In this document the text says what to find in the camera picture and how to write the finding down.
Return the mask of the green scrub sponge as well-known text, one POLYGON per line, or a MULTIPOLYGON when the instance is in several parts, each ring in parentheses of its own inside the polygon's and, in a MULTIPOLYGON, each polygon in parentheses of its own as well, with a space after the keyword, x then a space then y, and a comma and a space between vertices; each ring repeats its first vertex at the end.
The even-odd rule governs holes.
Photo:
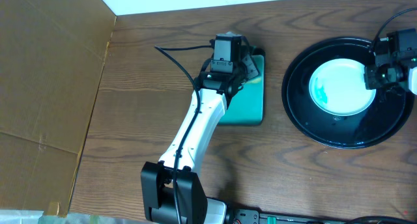
POLYGON ((262 76, 257 76, 253 79, 250 79, 246 82, 246 84, 256 84, 256 83, 260 83, 262 81, 263 77, 262 76))

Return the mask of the green plate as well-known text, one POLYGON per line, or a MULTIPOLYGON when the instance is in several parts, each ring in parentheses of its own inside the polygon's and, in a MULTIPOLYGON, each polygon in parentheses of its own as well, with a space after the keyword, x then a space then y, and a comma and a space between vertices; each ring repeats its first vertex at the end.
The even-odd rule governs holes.
POLYGON ((356 115, 366 110, 376 97, 367 90, 364 65, 352 59, 333 59, 320 65, 309 80, 313 102, 337 116, 356 115))

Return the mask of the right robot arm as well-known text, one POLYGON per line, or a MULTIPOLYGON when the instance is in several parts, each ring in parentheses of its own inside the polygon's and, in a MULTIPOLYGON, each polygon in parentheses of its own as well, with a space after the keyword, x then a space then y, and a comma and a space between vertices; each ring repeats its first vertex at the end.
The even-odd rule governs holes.
POLYGON ((375 63, 364 68, 367 90, 398 86, 416 94, 416 29, 387 34, 371 52, 375 63))

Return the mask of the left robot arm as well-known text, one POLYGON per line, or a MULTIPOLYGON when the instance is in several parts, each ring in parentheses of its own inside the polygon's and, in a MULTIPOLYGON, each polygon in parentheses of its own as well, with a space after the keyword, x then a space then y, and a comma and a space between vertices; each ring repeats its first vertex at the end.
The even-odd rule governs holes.
POLYGON ((258 125, 264 115, 265 53, 245 36, 217 34, 193 87, 187 114, 168 149, 141 170, 144 213, 154 223, 237 223, 223 201, 208 198, 199 179, 218 125, 258 125))

